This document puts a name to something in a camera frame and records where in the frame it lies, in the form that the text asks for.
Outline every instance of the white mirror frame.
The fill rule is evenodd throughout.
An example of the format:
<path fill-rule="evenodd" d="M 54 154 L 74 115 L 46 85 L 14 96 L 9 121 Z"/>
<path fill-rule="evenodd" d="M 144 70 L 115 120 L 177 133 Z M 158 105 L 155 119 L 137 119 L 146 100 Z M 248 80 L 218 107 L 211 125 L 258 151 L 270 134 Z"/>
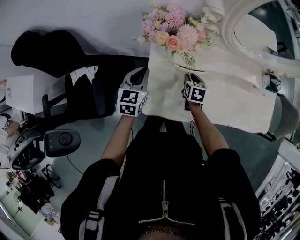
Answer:
<path fill-rule="evenodd" d="M 272 68 L 289 75 L 300 76 L 300 60 L 290 60 L 266 53 L 257 55 L 244 47 L 235 37 L 234 30 L 239 20 L 253 9 L 270 0 L 225 0 L 227 9 L 222 20 L 221 33 L 226 45 L 236 54 L 254 59 L 263 68 Z"/>

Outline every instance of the person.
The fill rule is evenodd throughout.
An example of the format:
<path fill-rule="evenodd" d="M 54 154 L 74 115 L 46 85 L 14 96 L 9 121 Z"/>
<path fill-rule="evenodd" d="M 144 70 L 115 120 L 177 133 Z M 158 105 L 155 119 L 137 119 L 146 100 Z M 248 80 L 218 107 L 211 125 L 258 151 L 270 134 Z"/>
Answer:
<path fill-rule="evenodd" d="M 202 148 L 181 122 L 148 116 L 128 146 L 134 117 L 122 116 L 101 160 L 84 172 L 62 205 L 66 240 L 254 238 L 260 208 L 239 155 L 228 148 L 201 107 L 189 105 L 208 155 L 205 164 Z M 166 132 L 160 132 L 163 122 Z M 93 219 L 111 176 L 121 178 L 106 196 L 104 209 L 98 210 L 103 215 L 93 228 L 98 231 L 91 232 L 87 221 Z"/>
<path fill-rule="evenodd" d="M 7 152 L 19 136 L 20 124 L 11 122 L 6 129 L 0 129 L 0 168 L 8 169 L 10 164 L 7 160 Z"/>

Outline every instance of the round mirror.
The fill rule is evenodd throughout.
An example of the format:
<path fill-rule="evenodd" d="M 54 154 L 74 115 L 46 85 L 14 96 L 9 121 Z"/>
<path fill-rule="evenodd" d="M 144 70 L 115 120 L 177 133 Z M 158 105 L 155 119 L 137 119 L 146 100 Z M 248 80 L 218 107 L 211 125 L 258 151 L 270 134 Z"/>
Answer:
<path fill-rule="evenodd" d="M 300 75 L 300 2 L 232 0 L 222 35 L 234 51 L 289 75 Z"/>
<path fill-rule="evenodd" d="M 268 2 L 243 16 L 234 29 L 238 42 L 257 55 L 300 60 L 300 14 L 298 6 L 290 4 L 284 0 Z"/>

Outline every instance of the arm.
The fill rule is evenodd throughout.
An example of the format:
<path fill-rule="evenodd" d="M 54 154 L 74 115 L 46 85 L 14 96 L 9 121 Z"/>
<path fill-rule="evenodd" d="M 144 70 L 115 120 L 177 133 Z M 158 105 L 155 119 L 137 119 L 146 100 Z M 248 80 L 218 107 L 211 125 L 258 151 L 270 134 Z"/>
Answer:
<path fill-rule="evenodd" d="M 112 133 L 101 159 L 112 159 L 122 165 L 135 118 L 123 115 Z"/>
<path fill-rule="evenodd" d="M 189 102 L 189 105 L 207 155 L 210 156 L 218 149 L 228 148 L 224 137 L 210 122 L 201 107 L 192 102 Z"/>
<path fill-rule="evenodd" d="M 14 134 L 16 131 L 18 131 L 20 128 L 20 124 L 18 122 L 13 122 L 12 124 L 10 124 L 10 126 L 8 128 L 6 128 L 4 131 L 7 132 L 8 136 L 11 136 L 12 134 Z"/>

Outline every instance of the zipper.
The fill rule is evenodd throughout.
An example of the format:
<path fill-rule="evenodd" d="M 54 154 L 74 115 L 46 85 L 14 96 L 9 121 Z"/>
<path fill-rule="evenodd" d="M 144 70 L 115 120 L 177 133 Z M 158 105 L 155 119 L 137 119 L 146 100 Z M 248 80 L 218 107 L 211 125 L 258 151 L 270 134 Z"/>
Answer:
<path fill-rule="evenodd" d="M 138 223 L 156 222 L 156 221 L 159 221 L 159 220 L 162 220 L 162 219 L 166 218 L 169 221 L 174 222 L 174 223 L 178 223 L 178 224 L 191 225 L 191 226 L 195 225 L 193 223 L 180 222 L 180 221 L 176 221 L 176 220 L 173 220 L 173 219 L 169 218 L 169 214 L 168 214 L 169 202 L 165 200 L 165 180 L 163 180 L 163 201 L 161 202 L 161 205 L 162 205 L 162 208 L 163 208 L 163 216 L 162 217 L 155 218 L 155 219 L 149 219 L 149 220 L 142 220 L 142 221 L 139 221 Z"/>

